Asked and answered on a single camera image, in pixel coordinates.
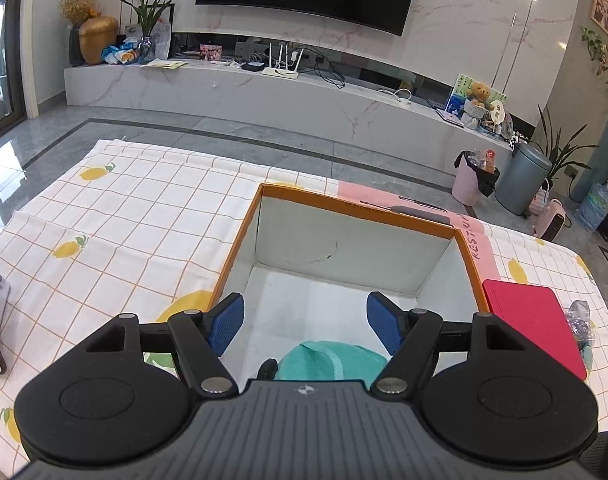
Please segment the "teal soft fabric item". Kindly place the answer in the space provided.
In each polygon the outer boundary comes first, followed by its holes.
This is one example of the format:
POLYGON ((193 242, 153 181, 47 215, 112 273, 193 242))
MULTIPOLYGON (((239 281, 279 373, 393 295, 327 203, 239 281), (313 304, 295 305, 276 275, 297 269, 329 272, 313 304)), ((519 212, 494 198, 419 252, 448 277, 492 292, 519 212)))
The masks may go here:
POLYGON ((377 352, 336 341, 305 341, 287 352, 278 364, 276 380, 339 382, 362 380, 371 385, 387 359, 377 352))

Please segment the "orange rimmed cardboard box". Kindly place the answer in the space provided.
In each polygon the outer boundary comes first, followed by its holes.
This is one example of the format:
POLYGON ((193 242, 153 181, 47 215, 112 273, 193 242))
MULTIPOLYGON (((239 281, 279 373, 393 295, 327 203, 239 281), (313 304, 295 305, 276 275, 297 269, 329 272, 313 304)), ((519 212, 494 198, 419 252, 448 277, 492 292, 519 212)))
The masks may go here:
POLYGON ((272 184, 249 204, 214 298, 231 292, 244 299, 244 320, 221 360, 239 385, 305 341, 387 356, 367 321, 370 292, 451 322, 488 308, 460 230, 272 184))

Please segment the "pink paper sheet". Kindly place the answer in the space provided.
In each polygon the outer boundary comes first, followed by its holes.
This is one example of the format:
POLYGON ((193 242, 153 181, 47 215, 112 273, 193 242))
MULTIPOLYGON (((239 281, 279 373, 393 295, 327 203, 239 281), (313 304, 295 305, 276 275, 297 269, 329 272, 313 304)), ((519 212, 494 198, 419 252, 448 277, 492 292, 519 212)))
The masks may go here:
POLYGON ((457 214, 448 209, 421 204, 413 198, 400 197, 393 193, 345 181, 339 182, 337 196, 370 207, 397 208, 401 209, 402 212, 411 212, 411 214, 417 214, 421 211, 422 214, 428 214, 430 218, 438 217, 442 222, 448 222, 450 226, 459 229, 464 235, 480 279, 482 281, 499 280, 499 268, 496 260, 494 260, 494 252, 489 237, 485 234, 482 221, 467 214, 457 214))

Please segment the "lemon print checkered tablecloth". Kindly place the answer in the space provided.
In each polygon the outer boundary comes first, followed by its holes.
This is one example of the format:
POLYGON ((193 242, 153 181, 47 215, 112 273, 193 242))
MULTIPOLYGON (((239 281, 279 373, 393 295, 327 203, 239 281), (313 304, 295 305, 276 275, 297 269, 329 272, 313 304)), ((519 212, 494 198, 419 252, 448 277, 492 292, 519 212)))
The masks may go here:
MULTIPOLYGON (((263 184, 337 196, 313 174, 124 141, 99 141, 15 212, 0 232, 0 471, 27 456, 14 404, 20 390, 110 318, 164 322, 215 306, 215 286, 241 222, 263 184)), ((608 429, 608 312, 572 250, 482 222, 497 281, 548 287, 563 308, 582 300, 591 335, 584 365, 608 429)))

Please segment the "red lidded clear box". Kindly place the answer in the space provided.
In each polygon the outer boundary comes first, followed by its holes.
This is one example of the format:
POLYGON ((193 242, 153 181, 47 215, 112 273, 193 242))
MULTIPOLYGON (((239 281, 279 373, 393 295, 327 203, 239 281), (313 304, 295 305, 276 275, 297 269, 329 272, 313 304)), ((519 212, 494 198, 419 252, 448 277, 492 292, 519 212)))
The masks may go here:
POLYGON ((575 336, 548 287, 497 280, 482 283, 490 311, 580 380, 587 379, 575 336))

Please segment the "pink waste bin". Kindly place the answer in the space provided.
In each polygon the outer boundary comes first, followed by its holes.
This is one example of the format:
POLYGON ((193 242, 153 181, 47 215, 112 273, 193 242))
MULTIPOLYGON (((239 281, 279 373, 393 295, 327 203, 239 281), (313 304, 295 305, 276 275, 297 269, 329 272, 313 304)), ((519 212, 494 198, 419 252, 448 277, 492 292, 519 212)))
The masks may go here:
POLYGON ((456 177, 451 195, 460 204, 472 207, 482 197, 494 193, 500 171, 496 165, 493 150, 479 154, 476 151, 462 151, 455 160, 456 177))

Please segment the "grey round trash can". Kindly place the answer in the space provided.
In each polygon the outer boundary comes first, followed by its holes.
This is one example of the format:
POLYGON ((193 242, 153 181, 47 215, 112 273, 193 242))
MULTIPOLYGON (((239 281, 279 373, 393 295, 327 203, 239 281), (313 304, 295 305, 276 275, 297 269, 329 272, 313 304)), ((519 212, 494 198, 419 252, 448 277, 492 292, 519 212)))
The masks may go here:
POLYGON ((494 197, 504 209, 521 216, 532 203, 551 168, 549 158, 538 148, 527 143, 518 144, 498 180, 494 197))

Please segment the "grey marble TV console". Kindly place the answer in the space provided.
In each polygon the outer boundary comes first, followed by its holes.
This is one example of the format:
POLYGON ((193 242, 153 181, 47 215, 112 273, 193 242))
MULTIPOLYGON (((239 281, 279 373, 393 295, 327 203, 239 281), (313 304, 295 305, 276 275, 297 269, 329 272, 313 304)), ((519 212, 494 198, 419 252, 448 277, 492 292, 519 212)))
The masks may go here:
POLYGON ((70 67, 66 101, 245 122, 292 131, 393 156, 451 174, 464 150, 511 160, 508 144, 448 124, 428 106, 347 84, 338 89, 313 75, 281 79, 205 62, 177 70, 140 65, 70 67))

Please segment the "blue water jug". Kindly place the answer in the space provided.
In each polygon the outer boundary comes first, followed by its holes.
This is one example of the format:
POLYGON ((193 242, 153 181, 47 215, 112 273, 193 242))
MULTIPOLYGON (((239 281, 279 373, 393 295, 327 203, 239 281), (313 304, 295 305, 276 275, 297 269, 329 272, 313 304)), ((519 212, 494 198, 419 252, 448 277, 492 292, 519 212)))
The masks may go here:
POLYGON ((608 184, 595 183, 576 211, 578 223, 594 233, 608 215, 608 184))

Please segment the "green potted floor plant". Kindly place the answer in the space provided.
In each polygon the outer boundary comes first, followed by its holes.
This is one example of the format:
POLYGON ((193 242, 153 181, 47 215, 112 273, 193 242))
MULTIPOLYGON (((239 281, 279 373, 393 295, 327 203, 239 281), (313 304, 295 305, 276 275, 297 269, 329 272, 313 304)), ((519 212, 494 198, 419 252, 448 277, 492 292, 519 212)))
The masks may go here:
POLYGON ((588 127, 587 124, 582 125, 566 140, 563 140, 563 128, 554 129, 549 110, 546 107, 542 108, 540 105, 537 108, 543 132, 543 144, 537 142, 534 142, 534 144, 550 162, 551 167, 546 175, 546 185, 548 185, 549 190, 552 190, 558 174, 567 168, 590 169, 591 166, 588 162, 581 162, 576 159, 577 153, 594 150, 598 146, 596 144, 582 144, 579 141, 580 136, 588 127))

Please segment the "brown teddy bear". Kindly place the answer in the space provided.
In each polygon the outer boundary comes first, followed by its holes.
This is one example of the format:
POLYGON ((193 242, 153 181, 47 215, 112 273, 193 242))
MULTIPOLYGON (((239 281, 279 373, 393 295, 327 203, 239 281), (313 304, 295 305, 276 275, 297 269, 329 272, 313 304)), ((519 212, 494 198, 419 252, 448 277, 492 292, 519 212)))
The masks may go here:
POLYGON ((474 81, 471 85, 470 90, 466 98, 472 102, 474 106, 485 107, 486 102, 490 97, 490 88, 487 84, 483 84, 480 81, 474 81))

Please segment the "white wifi router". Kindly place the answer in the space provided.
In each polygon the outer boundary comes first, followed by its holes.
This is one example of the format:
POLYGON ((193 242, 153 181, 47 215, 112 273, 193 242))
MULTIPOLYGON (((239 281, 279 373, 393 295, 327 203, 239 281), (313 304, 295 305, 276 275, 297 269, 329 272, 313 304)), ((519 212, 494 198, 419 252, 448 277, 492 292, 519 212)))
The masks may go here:
POLYGON ((291 50, 287 44, 280 44, 277 55, 273 55, 273 45, 269 44, 266 66, 261 73, 281 79, 297 79, 304 48, 291 50))

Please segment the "gold round vase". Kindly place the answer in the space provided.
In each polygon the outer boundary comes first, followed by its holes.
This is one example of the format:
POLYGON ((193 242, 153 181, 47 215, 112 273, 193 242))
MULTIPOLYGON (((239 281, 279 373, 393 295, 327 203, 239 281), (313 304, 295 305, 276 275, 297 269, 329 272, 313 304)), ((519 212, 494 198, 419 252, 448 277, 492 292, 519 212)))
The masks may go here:
POLYGON ((118 20, 110 15, 89 18, 80 26, 78 37, 85 62, 88 65, 100 64, 103 49, 115 44, 118 38, 118 20))

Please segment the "potted plant blue vase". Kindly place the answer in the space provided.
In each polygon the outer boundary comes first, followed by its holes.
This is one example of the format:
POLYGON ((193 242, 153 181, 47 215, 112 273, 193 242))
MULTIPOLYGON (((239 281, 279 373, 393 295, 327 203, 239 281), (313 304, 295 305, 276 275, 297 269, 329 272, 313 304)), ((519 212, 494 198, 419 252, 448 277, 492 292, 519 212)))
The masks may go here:
POLYGON ((159 23, 164 11, 173 5, 171 0, 137 0, 136 2, 120 0, 121 3, 133 9, 141 27, 141 35, 136 44, 139 64, 148 64, 155 59, 155 43, 153 41, 153 28, 159 23))

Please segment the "climbing green ivy plant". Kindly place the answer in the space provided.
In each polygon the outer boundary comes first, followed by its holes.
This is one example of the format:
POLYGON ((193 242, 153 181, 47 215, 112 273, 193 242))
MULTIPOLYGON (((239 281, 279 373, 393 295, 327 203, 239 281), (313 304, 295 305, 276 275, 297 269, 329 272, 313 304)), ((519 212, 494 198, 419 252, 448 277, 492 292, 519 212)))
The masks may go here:
POLYGON ((591 63, 596 68, 596 78, 602 81, 608 96, 608 43, 592 28, 581 27, 581 42, 586 47, 591 63))

